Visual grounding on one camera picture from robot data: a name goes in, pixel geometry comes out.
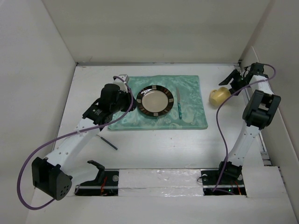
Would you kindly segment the yellow mug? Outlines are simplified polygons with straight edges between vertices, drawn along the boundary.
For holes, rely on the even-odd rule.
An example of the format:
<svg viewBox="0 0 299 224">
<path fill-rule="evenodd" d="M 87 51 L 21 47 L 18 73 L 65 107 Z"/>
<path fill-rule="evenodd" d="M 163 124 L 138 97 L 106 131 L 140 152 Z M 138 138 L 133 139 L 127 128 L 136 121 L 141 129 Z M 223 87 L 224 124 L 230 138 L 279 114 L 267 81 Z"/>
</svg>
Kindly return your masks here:
<svg viewBox="0 0 299 224">
<path fill-rule="evenodd" d="M 217 90 L 212 90 L 209 95 L 211 105 L 218 107 L 231 95 L 229 89 L 221 87 Z"/>
</svg>

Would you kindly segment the dark rimmed dinner plate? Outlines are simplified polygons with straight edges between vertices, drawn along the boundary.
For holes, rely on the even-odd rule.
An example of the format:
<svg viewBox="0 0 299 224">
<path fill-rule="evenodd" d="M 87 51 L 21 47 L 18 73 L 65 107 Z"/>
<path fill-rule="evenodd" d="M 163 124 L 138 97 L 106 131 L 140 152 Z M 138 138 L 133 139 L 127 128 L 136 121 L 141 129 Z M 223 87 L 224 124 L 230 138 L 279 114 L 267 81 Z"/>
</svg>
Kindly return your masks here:
<svg viewBox="0 0 299 224">
<path fill-rule="evenodd" d="M 174 96 L 163 86 L 150 85 L 139 91 L 136 103 L 143 115 L 156 118 L 170 112 L 174 105 Z"/>
</svg>

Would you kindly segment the green patterned placemat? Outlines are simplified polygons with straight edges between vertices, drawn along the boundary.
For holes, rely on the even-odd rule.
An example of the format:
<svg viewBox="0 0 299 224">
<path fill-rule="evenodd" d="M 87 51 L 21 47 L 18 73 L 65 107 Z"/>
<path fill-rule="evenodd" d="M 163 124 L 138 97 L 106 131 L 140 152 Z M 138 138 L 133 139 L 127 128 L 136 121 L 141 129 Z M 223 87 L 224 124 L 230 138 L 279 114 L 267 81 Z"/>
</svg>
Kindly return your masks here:
<svg viewBox="0 0 299 224">
<path fill-rule="evenodd" d="M 134 97 L 143 88 L 160 85 L 174 96 L 174 105 L 166 115 L 154 118 L 143 115 L 138 109 L 129 112 L 124 118 L 108 126 L 110 131 L 124 130 L 159 130 L 159 129 L 196 129 L 208 127 L 202 102 L 198 76 L 157 75 L 130 77 L 128 82 Z M 180 92 L 182 119 L 178 115 L 176 87 Z"/>
</svg>

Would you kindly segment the fork with dark handle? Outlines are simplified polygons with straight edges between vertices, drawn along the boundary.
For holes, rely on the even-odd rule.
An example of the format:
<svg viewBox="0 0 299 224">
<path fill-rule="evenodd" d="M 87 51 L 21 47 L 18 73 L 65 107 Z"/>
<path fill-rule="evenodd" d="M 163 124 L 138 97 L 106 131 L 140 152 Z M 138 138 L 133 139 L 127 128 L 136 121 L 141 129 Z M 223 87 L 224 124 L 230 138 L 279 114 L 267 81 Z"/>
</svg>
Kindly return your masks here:
<svg viewBox="0 0 299 224">
<path fill-rule="evenodd" d="M 110 147 L 112 147 L 114 150 L 118 150 L 118 147 L 116 147 L 115 145 L 113 145 L 111 142 L 109 142 L 108 140 L 106 140 L 105 138 L 103 138 L 100 135 L 96 135 L 97 137 L 99 137 L 102 141 L 104 141 L 105 143 L 107 143 Z"/>
</svg>

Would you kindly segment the knife with green handle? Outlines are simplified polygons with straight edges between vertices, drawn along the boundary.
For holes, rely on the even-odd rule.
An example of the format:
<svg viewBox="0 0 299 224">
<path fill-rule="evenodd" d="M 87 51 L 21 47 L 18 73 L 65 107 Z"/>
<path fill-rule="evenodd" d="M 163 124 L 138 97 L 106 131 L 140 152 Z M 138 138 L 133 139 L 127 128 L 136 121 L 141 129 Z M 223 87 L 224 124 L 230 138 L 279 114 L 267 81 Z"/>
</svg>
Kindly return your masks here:
<svg viewBox="0 0 299 224">
<path fill-rule="evenodd" d="M 181 110 L 181 97 L 180 97 L 180 92 L 178 87 L 176 87 L 176 93 L 177 93 L 177 103 L 178 103 L 178 115 L 179 115 L 179 119 L 182 119 L 182 110 Z"/>
</svg>

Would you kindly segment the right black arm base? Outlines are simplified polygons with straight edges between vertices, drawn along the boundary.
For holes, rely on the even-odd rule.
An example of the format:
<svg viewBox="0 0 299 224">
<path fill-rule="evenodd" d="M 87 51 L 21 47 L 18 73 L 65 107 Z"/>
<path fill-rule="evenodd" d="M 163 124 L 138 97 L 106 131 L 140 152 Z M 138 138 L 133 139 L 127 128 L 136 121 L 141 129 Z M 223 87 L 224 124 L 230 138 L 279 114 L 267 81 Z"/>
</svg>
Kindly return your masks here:
<svg viewBox="0 0 299 224">
<path fill-rule="evenodd" d="M 242 166 L 221 162 L 218 169 L 202 169 L 197 178 L 205 196 L 246 195 Z"/>
</svg>

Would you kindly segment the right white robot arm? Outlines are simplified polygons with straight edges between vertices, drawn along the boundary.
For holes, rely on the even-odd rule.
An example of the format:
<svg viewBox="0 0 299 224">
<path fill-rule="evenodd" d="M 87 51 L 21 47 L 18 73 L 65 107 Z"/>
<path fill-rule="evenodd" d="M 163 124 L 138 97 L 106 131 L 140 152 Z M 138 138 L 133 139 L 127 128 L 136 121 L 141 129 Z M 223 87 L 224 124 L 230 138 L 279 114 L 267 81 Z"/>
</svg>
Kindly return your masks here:
<svg viewBox="0 0 299 224">
<path fill-rule="evenodd" d="M 276 95 L 270 87 L 269 81 L 276 76 L 276 69 L 265 63 L 253 63 L 244 68 L 244 72 L 233 70 L 220 86 L 231 85 L 230 96 L 225 99 L 216 111 L 216 124 L 220 128 L 218 114 L 221 107 L 233 96 L 239 95 L 241 91 L 256 87 L 242 114 L 243 125 L 241 132 L 231 151 L 224 140 L 226 156 L 219 165 L 216 172 L 217 181 L 226 184 L 236 180 L 241 172 L 244 158 L 257 135 L 272 122 L 278 110 L 281 97 Z"/>
</svg>

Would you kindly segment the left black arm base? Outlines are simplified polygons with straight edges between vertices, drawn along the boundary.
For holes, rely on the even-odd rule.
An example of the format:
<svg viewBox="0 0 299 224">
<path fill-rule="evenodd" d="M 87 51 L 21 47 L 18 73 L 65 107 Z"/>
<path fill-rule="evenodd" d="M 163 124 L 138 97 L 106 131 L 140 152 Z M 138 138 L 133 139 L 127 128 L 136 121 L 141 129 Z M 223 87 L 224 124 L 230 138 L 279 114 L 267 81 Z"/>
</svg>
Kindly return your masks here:
<svg viewBox="0 0 299 224">
<path fill-rule="evenodd" d="M 74 194 L 76 196 L 118 196 L 119 170 L 105 169 L 103 165 L 93 160 L 87 163 L 97 168 L 96 176 L 77 185 Z"/>
</svg>

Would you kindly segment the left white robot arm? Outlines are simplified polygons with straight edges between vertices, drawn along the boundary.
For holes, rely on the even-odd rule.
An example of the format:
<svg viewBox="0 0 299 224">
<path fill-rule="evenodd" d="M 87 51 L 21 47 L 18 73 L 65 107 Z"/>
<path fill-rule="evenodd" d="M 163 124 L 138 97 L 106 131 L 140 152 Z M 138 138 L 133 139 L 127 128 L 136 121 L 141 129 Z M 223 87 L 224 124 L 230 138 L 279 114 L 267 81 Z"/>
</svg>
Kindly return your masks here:
<svg viewBox="0 0 299 224">
<path fill-rule="evenodd" d="M 117 112 L 135 109 L 135 99 L 124 80 L 115 79 L 101 90 L 100 98 L 83 113 L 76 129 L 62 137 L 57 149 L 32 161 L 33 185 L 55 200 L 63 199 L 73 186 L 90 181 L 99 185 L 104 181 L 105 168 L 94 160 L 79 169 L 71 165 L 77 155 L 104 127 L 112 124 Z"/>
</svg>

